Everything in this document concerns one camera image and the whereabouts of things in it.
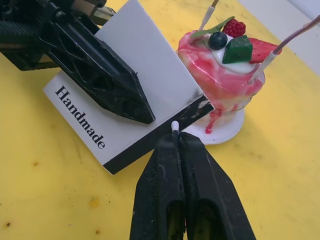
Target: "blueberry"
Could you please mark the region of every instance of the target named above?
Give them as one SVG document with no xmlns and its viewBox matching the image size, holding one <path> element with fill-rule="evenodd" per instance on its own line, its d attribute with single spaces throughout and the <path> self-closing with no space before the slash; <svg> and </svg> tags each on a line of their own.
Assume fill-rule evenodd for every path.
<svg viewBox="0 0 320 240">
<path fill-rule="evenodd" d="M 220 50 L 227 45 L 228 37 L 224 32 L 217 31 L 209 38 L 209 47 L 213 50 Z"/>
</svg>

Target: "raspberry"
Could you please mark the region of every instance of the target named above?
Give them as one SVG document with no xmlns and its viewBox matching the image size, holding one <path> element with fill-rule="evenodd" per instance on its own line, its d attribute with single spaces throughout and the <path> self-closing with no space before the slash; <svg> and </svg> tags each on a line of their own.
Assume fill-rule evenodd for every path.
<svg viewBox="0 0 320 240">
<path fill-rule="evenodd" d="M 233 38 L 237 38 L 245 34 L 246 25 L 242 21 L 231 19 L 224 25 L 222 32 Z"/>
</svg>

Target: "white plate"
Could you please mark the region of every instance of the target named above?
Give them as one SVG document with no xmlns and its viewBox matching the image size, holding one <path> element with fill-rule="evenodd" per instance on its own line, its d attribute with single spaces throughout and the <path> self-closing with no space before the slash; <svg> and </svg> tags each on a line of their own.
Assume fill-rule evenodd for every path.
<svg viewBox="0 0 320 240">
<path fill-rule="evenodd" d="M 244 124 L 244 121 L 245 109 L 243 108 L 235 113 L 235 116 L 231 122 L 224 126 L 214 128 L 210 134 L 205 132 L 205 125 L 197 124 L 197 122 L 188 126 L 183 130 L 183 132 L 200 138 L 204 145 L 222 144 L 238 134 Z"/>
</svg>

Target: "green mint leaf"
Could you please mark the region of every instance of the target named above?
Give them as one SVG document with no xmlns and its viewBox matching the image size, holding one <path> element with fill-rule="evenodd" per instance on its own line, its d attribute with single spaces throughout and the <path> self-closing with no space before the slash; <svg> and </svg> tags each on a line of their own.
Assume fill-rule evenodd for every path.
<svg viewBox="0 0 320 240">
<path fill-rule="evenodd" d="M 192 34 L 190 36 L 190 38 L 198 38 L 198 37 L 205 35 L 205 34 L 214 34 L 216 32 L 220 32 L 220 30 L 223 28 L 223 26 L 226 25 L 227 22 L 229 22 L 230 20 L 232 20 L 234 18 L 235 18 L 234 16 L 231 16 L 228 19 L 224 20 L 223 22 L 219 23 L 217 26 L 214 26 L 211 29 L 196 31 L 194 34 Z"/>
</svg>

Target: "white cream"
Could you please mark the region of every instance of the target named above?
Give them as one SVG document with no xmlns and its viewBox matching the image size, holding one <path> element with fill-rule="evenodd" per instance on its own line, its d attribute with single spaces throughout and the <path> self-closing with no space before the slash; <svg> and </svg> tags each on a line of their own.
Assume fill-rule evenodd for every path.
<svg viewBox="0 0 320 240">
<path fill-rule="evenodd" d="M 237 63 L 228 63 L 228 64 L 223 64 L 222 60 L 224 58 L 225 55 L 225 51 L 226 51 L 226 47 L 223 47 L 220 50 L 213 50 L 209 47 L 209 38 L 210 38 L 210 34 L 206 34 L 205 36 L 205 40 L 204 40 L 204 44 L 205 46 L 211 51 L 213 58 L 215 59 L 215 61 L 223 68 L 230 70 L 231 72 L 237 73 L 237 74 L 248 74 L 251 71 L 253 71 L 256 67 L 255 63 L 249 63 L 249 62 L 237 62 Z M 229 36 L 226 34 L 226 36 L 228 37 L 228 40 L 226 42 L 226 44 L 228 44 L 231 39 L 233 39 L 232 36 Z"/>
</svg>

